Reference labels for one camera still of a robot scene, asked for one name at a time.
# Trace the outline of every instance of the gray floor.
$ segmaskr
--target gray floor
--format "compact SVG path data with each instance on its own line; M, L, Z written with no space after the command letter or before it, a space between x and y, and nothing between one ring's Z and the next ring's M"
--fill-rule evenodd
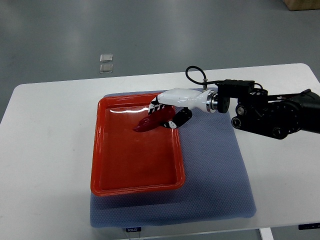
M320 10L289 11L282 0L0 0L0 46L2 119L14 88L27 83L290 63L320 79ZM112 73L99 73L103 53L113 54ZM320 237L297 226L272 232L275 240Z

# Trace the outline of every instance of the red tray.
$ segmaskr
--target red tray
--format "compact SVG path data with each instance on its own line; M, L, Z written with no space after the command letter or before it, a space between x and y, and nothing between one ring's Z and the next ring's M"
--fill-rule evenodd
M91 191L96 196L173 190L185 183L177 129L133 128L158 93L110 96L98 103Z

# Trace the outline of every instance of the blue mat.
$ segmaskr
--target blue mat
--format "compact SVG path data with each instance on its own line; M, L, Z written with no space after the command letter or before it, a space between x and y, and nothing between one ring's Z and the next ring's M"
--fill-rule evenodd
M93 227L163 226L250 218L256 213L229 113L198 109L192 113L191 120L179 128L185 184L169 191L104 197L91 194Z

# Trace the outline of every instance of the white table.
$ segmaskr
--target white table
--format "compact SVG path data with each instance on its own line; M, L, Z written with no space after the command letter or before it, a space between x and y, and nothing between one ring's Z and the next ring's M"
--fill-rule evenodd
M205 73L210 81L255 80L270 95L308 88L320 94L318 80L304 64ZM0 124L0 239L125 239L123 229L90 226L97 103L106 94L176 87L196 86L184 72L19 85ZM231 101L231 117L235 106L236 100ZM255 216L144 227L141 237L320 222L320 134L299 131L284 140L240 130L235 134Z

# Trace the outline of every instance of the label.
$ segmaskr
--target label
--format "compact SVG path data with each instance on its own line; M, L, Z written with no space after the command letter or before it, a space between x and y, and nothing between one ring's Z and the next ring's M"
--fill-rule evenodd
M309 230L309 229L320 229L320 222L310 223L310 224L301 224L298 226L299 230Z
M141 232L141 227L130 227L130 228L126 228L125 231L127 233L135 233L135 232Z

